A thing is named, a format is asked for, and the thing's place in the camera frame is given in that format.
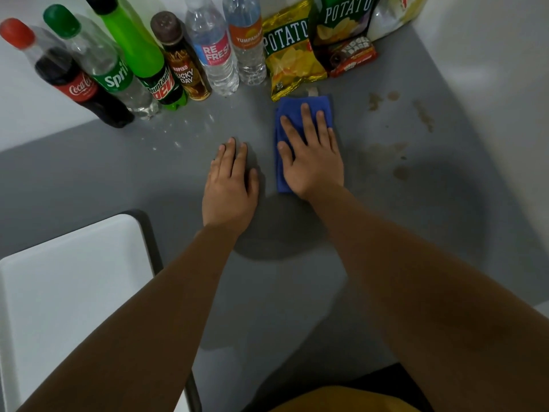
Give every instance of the hand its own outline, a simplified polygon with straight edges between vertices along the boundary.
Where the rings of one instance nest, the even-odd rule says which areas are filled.
[[[244,185],[244,171],[248,146],[242,143],[234,158],[236,142],[231,137],[227,145],[220,145],[212,160],[208,181],[202,199],[204,227],[221,226],[240,236],[251,222],[257,207],[259,177],[252,169],[248,190]]]
[[[333,129],[326,127],[324,112],[319,111],[316,114],[318,136],[312,122],[309,105],[306,103],[301,105],[301,117],[307,144],[303,142],[288,117],[283,116],[281,118],[282,127],[294,148],[295,160],[292,158],[292,151],[286,142],[278,143],[278,152],[282,158],[284,178],[288,186],[301,199],[309,200],[313,194],[321,191],[326,185],[343,186],[343,160]]]

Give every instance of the coca-cola bottle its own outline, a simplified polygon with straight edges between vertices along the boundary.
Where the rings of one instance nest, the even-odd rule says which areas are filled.
[[[127,107],[83,72],[71,54],[58,43],[53,43],[49,38],[37,37],[31,28],[18,19],[4,20],[0,24],[0,35],[23,51],[45,82],[92,111],[104,123],[122,128],[134,120],[134,115]]]

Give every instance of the white bottle cap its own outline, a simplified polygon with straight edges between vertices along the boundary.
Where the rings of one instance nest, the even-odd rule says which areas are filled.
[[[201,7],[204,7],[208,0],[185,0],[189,10],[198,10]]]

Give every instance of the plastic bottle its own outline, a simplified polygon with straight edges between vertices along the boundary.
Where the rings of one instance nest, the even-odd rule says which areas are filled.
[[[82,69],[131,112],[145,120],[159,112],[158,102],[104,38],[82,29],[78,19],[60,4],[48,7],[43,16],[51,30],[66,40]]]
[[[4,20],[0,24],[0,35],[23,51],[38,76],[45,82],[92,111],[104,123],[122,128],[134,120],[134,115],[119,99],[93,81],[71,54],[50,37],[37,38],[28,26],[17,19]]]
[[[170,64],[175,76],[189,98],[195,101],[203,101],[208,98],[211,91],[202,80],[200,69],[191,55],[191,49],[187,46],[183,37],[183,26],[174,13],[161,11],[156,13],[150,20],[150,27],[156,38],[164,47],[164,56]]]
[[[238,61],[238,75],[247,85],[258,85],[267,76],[259,0],[223,0],[230,40]]]
[[[166,63],[153,37],[145,37],[117,0],[86,0],[124,51],[130,69],[159,103],[175,109],[187,94]]]
[[[211,87],[218,94],[229,96],[238,89],[240,81],[225,19],[211,0],[185,1],[185,24]]]

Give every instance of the red bottle cap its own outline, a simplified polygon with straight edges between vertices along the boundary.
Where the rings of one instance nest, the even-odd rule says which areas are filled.
[[[6,19],[0,23],[0,36],[19,50],[30,47],[36,40],[34,32],[18,19]]]

